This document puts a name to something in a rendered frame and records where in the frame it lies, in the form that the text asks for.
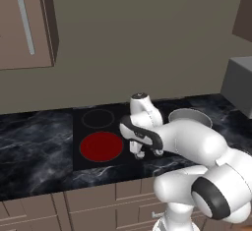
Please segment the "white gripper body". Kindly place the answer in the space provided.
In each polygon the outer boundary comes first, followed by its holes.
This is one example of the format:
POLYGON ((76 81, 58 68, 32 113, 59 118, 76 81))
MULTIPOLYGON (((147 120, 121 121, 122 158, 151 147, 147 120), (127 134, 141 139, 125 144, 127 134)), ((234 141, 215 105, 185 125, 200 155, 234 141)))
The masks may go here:
POLYGON ((139 144, 135 141, 131 141, 130 142, 130 151, 133 153, 133 154, 138 154, 138 155, 143 155, 144 152, 142 151, 142 144, 139 144))

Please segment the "brown corner drawer front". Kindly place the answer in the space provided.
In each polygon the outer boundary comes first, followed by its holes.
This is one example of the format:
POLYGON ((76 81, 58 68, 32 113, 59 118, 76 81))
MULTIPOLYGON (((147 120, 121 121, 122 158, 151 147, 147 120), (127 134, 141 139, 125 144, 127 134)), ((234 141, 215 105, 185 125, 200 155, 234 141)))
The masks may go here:
POLYGON ((0 202, 0 221, 26 216, 25 209, 20 200, 0 202))

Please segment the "brown lower cupboard front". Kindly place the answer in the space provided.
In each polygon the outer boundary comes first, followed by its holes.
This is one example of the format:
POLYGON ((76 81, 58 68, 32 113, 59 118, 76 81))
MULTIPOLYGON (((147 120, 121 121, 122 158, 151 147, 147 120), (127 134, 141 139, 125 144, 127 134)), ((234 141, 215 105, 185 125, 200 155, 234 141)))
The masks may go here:
POLYGON ((156 199, 71 212, 74 231, 151 231, 165 205, 156 199))

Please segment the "brown small drawer front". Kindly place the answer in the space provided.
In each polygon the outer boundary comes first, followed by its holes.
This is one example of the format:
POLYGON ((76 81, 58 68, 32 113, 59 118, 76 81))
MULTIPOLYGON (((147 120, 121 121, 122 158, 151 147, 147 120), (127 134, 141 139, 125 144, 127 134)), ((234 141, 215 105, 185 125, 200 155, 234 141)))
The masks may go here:
POLYGON ((115 186, 118 200, 139 197, 154 192, 154 178, 144 178, 117 183, 115 186))

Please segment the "dark brown wall cupboard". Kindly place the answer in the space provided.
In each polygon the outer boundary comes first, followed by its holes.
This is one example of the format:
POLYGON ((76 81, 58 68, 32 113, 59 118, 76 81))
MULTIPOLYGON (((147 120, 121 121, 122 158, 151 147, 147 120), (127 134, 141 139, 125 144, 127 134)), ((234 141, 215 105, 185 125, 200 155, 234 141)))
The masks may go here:
POLYGON ((252 0, 240 0, 232 33, 252 42, 252 0))

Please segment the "grey metal pot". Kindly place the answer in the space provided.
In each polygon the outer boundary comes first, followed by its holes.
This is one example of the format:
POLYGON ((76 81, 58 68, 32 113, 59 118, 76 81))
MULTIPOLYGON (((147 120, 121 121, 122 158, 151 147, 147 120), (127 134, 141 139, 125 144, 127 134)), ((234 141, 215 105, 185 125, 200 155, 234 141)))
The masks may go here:
POLYGON ((213 122, 211 118, 206 115, 205 113, 195 110, 192 108, 180 108, 173 110, 169 115, 168 115, 168 121, 172 122, 178 119, 188 119, 188 120, 193 120, 197 121, 209 128, 213 127, 213 122))

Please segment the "black glass hob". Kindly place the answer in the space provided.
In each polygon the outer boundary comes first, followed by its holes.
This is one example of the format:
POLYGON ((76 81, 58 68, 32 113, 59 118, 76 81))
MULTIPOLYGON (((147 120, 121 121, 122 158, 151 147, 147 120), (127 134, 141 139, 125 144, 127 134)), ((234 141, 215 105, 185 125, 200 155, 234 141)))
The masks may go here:
POLYGON ((155 156, 146 146, 145 156, 138 159, 130 151, 130 143, 119 131, 119 122, 130 113, 130 105, 113 103, 73 110, 73 169, 75 171, 140 163, 174 156, 165 152, 155 156))

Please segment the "brown wall cupboard door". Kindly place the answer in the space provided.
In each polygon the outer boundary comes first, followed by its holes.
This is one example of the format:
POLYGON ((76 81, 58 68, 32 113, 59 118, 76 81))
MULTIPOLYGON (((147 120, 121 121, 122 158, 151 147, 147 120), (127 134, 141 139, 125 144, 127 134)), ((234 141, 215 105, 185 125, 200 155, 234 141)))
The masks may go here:
POLYGON ((40 0, 25 0, 35 54, 30 55, 17 0, 0 0, 0 70, 51 67, 40 0))

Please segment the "brown wide drawer front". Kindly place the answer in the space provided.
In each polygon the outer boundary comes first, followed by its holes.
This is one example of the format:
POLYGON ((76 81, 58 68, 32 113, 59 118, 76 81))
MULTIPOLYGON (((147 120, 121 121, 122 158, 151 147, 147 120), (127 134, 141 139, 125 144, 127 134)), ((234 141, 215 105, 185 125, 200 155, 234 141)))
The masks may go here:
POLYGON ((65 193, 71 212, 108 206, 115 203, 115 185, 103 185, 65 193))

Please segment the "grey box appliance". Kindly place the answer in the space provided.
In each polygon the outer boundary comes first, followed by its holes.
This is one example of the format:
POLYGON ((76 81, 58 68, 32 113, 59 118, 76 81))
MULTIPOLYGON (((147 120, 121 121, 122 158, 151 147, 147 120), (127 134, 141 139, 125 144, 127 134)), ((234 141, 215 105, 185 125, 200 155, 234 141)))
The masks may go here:
POLYGON ((220 93, 252 119, 252 56, 229 59, 220 93))

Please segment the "brown wall cupboard carcass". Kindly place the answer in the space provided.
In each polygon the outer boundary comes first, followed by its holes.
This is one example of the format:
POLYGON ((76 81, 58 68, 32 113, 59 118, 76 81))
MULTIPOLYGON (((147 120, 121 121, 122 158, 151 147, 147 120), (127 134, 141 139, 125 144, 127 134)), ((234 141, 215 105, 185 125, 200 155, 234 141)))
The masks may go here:
POLYGON ((43 20, 45 24, 45 33, 51 58, 51 65, 56 63, 59 35, 55 16, 54 1, 40 0, 43 20))

